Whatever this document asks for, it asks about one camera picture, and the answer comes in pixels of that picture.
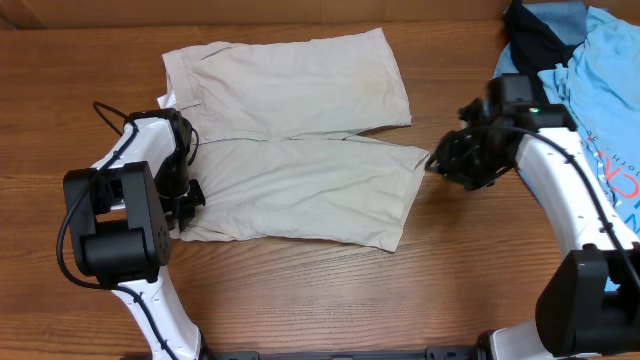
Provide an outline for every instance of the folded cloth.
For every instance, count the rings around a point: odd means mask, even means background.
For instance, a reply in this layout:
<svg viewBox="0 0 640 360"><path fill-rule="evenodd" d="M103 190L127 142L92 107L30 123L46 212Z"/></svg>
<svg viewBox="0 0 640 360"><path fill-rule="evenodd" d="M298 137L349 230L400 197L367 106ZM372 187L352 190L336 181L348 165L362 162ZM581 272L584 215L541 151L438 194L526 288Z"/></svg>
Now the folded cloth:
<svg viewBox="0 0 640 360"><path fill-rule="evenodd" d="M525 4L524 7L567 45L578 45L587 37L587 9L581 1ZM500 54L493 77L504 73L518 73L511 60L511 43Z"/></svg>
<svg viewBox="0 0 640 360"><path fill-rule="evenodd" d="M538 76L551 103L569 109L587 159L618 215L640 233L640 27L589 8L587 39L567 67Z"/></svg>
<svg viewBox="0 0 640 360"><path fill-rule="evenodd" d="M170 89L203 143L343 139L411 124L382 29L308 42L215 42L164 54Z"/></svg>
<svg viewBox="0 0 640 360"><path fill-rule="evenodd" d="M210 142L200 146L189 169L207 205L179 237L285 236L395 251L427 156L359 136Z"/></svg>

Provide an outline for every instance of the black cable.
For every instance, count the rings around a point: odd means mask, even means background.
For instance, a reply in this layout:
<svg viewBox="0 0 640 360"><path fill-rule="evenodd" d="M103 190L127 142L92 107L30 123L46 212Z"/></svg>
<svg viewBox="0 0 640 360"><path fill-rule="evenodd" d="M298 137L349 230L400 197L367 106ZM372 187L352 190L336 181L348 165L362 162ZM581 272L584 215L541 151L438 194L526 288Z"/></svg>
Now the black cable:
<svg viewBox="0 0 640 360"><path fill-rule="evenodd" d="M196 159L196 154L198 153L198 146L200 145L200 136L198 135L198 131L196 131L195 128L191 128L191 131L196 134L196 147L193 149L193 153L191 153L191 158L189 159L189 162L187 162L188 166L191 166L191 164L193 163L193 160Z"/></svg>
<svg viewBox="0 0 640 360"><path fill-rule="evenodd" d="M100 115L100 117L102 118L102 120L104 120L104 122L107 123L107 125L109 125L113 131L115 131L118 135L122 136L122 131L120 131L120 129L118 129L117 126L115 126L105 115L104 113L102 113L102 111L100 110L100 108L103 108L105 110L109 110L112 113L120 116L121 118L123 118L125 121L127 120L127 115L125 113L123 113L122 111L112 108L109 105L103 104L101 102L97 102L94 101L93 102L93 109L98 113L98 115Z"/></svg>
<svg viewBox="0 0 640 360"><path fill-rule="evenodd" d="M483 126L483 127L475 127L475 128L466 128L466 129L463 129L462 131L472 132L473 130L512 131L512 132L518 132L518 133L521 133L521 134L529 135L529 136L531 136L533 138L536 138L536 139L544 142L545 144L551 146L553 149L555 149L557 152L559 152L562 156L564 156L565 159L567 160L567 162L569 164L571 164L573 166L573 168L576 170L576 172L580 176L580 179L584 183L584 186L587 188L587 192L589 193L589 197L591 198L591 202L593 202L593 206L595 207L596 212L598 213L598 218L600 219L600 222L602 222L602 227L603 228L601 229L601 231L606 232L607 235L609 236L609 239L611 240L611 242L615 246L616 250L618 251L618 253L619 253L619 255L620 255L621 259L622 259L622 263L623 263L624 268L625 268L625 270L627 272L627 275L629 276L631 282L634 284L636 290L638 291L638 294L640 295L640 277L638 277L638 273L634 269L633 264L631 263L631 260L629 260L629 257L627 256L627 253L626 253L624 247L622 246L622 244L620 243L620 240L618 239L618 237L616 236L615 232L613 231L613 224L611 224L607 220L607 216L606 216L606 214L604 212L604 209L602 208L602 204L600 204L600 201L598 200L596 192L593 189L593 187L591 186L591 182L589 181L589 178L584 173L584 171L582 170L580 165L578 165L578 163L576 162L575 156L569 154L562 146L560 146L557 143L553 142L549 138L547 138L545 136L542 136L542 135L540 135L540 134L538 134L538 133L536 133L534 131L528 130L528 129L524 129L524 128L520 128L520 127L500 128L500 127Z"/></svg>
<svg viewBox="0 0 640 360"><path fill-rule="evenodd" d="M110 111L113 108L111 108L110 106L104 105L104 104L100 104L100 103L94 102L94 108L96 109L98 114L100 114L100 116L112 128L114 128L114 130L116 130L116 132L119 132L119 130L117 128L115 128L115 126L108 119L106 119L102 115L100 110L98 110L96 108L96 104L99 104L97 106L102 106L105 109L108 109ZM118 110L115 110L113 112L116 113L116 114L123 114ZM71 218L73 217L73 215L78 210L78 207L80 206L80 202L82 201L82 199L89 193L89 190L95 184L95 182L98 180L100 175L104 171L109 169L109 167L111 165L113 165L113 163L115 163L120 158L122 153L129 147L129 145L131 145L133 140L136 138L136 135L140 131L138 129L138 126L136 125L135 122L128 122L128 123L131 124L131 126L133 126L133 132L131 133L131 136L129 136L129 138L124 142L124 144L122 144L122 146L118 150L114 151L114 153L111 156L111 158L104 165L102 165L98 169L98 171L96 171L91 176L91 178L89 179L87 184L82 188L82 190L80 191L80 193L78 194L76 199L73 201L72 205L69 207L69 210L67 211L67 215L65 216L64 220L62 221L62 225L60 226L60 231L58 232L58 242L56 244L56 257L57 257L57 260L58 260L58 266L60 267L60 271L62 272L62 274L69 281L71 281L72 283L74 283L74 284L76 284L76 285L78 285L80 287L83 287L83 288L109 290L109 289L103 288L102 286L100 286L100 284L95 284L95 283L90 283L90 282L86 282L86 281L80 280L77 277L75 277L69 271L69 269L67 268L67 265L64 262L64 254L63 254L63 251L62 251L63 250L63 243L64 243L64 235L67 232L67 228L69 227L69 223L71 222ZM133 291L133 290L131 290L129 288L120 286L120 285L116 285L113 288L113 290L118 290L118 291L125 292L125 293L129 294L133 298L133 302L137 303L140 306L140 308L142 309L142 312L144 313L145 317L147 318L147 321L149 322L149 326L151 327L151 330L153 331L153 334L156 336L156 340L158 341L158 343L160 343L160 348L167 352L167 354L169 355L171 360L179 360L176 357L176 355L173 353L171 348L169 348L169 346L167 345L167 342L162 338L162 335L158 331L158 327L157 327L155 321L153 320L153 316L151 315L151 312L147 308L147 305L144 303L144 300L142 299L142 297L139 294L137 294L135 291Z"/></svg>

